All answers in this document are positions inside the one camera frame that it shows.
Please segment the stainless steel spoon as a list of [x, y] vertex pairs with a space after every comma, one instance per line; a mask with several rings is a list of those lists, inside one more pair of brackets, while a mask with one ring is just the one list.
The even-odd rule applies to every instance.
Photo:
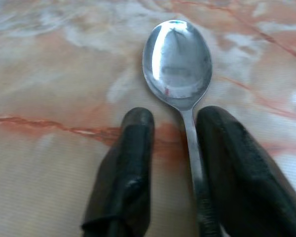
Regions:
[[151, 32], [142, 56], [152, 93], [182, 116], [187, 138], [199, 237], [222, 237], [211, 199], [193, 109], [208, 90], [213, 64], [200, 32], [189, 22], [168, 20]]

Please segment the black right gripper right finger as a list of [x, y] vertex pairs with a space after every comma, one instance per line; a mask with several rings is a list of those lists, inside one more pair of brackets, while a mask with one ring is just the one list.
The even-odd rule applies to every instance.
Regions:
[[196, 130], [214, 212], [229, 237], [296, 237], [296, 191], [243, 124], [207, 106]]

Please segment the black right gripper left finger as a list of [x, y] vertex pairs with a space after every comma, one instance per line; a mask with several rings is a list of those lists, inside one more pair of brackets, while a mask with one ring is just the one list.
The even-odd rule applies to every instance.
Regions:
[[81, 237], [144, 237], [151, 217], [154, 119], [145, 108], [126, 113], [121, 134], [102, 160]]

